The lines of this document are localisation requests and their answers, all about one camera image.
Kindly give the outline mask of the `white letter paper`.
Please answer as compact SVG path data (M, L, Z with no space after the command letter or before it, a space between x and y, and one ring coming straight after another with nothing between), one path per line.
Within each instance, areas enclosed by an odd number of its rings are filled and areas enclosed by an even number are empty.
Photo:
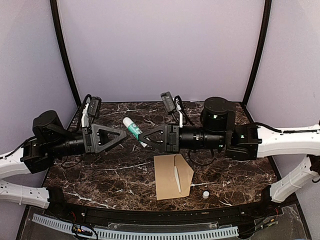
M180 184L180 177L179 177L178 167L176 165L174 166L174 177L177 184L178 192L181 193L182 189Z

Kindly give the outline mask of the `small white-capped glue bottle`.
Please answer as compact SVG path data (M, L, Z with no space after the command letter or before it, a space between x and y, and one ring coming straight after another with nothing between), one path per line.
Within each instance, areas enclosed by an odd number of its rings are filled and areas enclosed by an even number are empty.
M139 143L145 148L147 146L146 143L139 140L139 135L143 132L140 130L140 128L129 118L125 117L122 120L123 124L126 126L126 128L129 130L129 132L139 141Z

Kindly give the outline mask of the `brown kraft envelope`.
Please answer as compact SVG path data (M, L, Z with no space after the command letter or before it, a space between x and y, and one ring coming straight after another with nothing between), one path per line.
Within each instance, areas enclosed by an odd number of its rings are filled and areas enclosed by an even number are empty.
M153 159L156 199L160 201L189 196L194 171L184 157L181 154L169 154L154 156ZM181 193L178 191L174 166L178 169Z

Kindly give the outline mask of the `white glue bottle cap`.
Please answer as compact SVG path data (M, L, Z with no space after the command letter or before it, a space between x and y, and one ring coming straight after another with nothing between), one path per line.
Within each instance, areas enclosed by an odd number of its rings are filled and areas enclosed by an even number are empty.
M204 191L203 194L202 194L202 197L204 199L207 199L209 196L210 196L210 193L208 191Z

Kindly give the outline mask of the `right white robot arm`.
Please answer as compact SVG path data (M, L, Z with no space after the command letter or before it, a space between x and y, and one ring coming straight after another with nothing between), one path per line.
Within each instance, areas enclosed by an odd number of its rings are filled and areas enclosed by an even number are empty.
M201 126L163 124L139 134L138 139L166 153L224 151L236 161L256 160L276 155L299 155L301 163L281 180L265 187L255 213L266 217L275 204L320 180L320 126L274 128L260 122L236 124L236 104L222 97L209 97L200 113Z

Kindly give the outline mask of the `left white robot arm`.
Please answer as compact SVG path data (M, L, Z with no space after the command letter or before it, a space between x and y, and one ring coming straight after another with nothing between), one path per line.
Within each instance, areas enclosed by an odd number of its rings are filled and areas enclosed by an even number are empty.
M124 130L82 122L81 132L64 129L58 114L48 110L33 120L33 137L11 152L0 156L1 200L51 210L67 218L70 206L64 202L59 187L30 187L5 181L15 175L35 174L47 170L55 159L83 154L98 154L119 145L127 134Z

